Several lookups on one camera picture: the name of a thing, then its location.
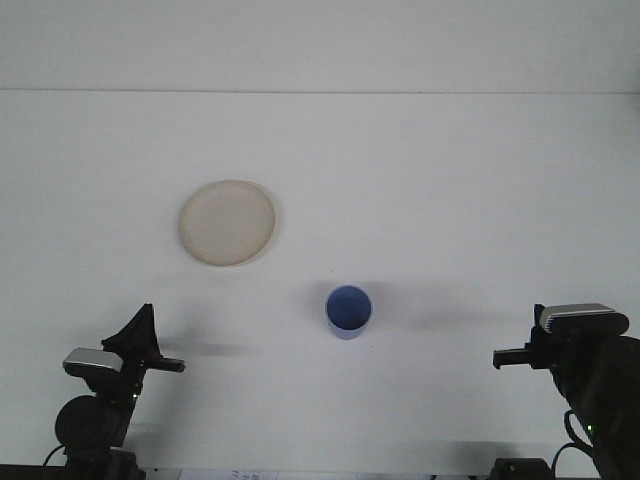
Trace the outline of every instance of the blue cup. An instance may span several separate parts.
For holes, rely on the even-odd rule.
[[[343,340],[357,337],[371,317],[371,301],[353,285],[336,288],[326,304],[327,318],[333,333]]]

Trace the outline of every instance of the white wall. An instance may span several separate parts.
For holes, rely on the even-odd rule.
[[[50,90],[637,91],[638,4],[157,5],[1,4],[0,462],[42,460],[87,391],[62,359],[144,302],[188,367],[147,376],[128,439],[143,465],[550,459],[563,399],[491,353],[526,340],[535,302],[600,301],[640,335],[640,95]],[[177,235],[188,196],[222,178],[278,210],[269,250],[237,268]],[[352,342],[323,317],[346,282],[374,302]]]
[[[0,3],[0,86],[638,92],[638,0]]]

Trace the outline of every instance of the plastic cup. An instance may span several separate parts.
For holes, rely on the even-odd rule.
[[[371,300],[354,285],[336,288],[326,303],[331,331],[343,340],[351,340],[362,333],[371,317]]]

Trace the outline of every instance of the paper plate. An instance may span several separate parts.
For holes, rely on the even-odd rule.
[[[238,265],[265,247],[275,219],[271,200],[257,185],[223,180],[201,188],[189,199],[180,214],[180,240],[202,262]]]

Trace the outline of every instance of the white plate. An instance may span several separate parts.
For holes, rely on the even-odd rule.
[[[211,183],[189,199],[180,214],[182,245],[193,257],[216,266],[238,265],[269,242],[275,211],[269,197],[242,180]]]

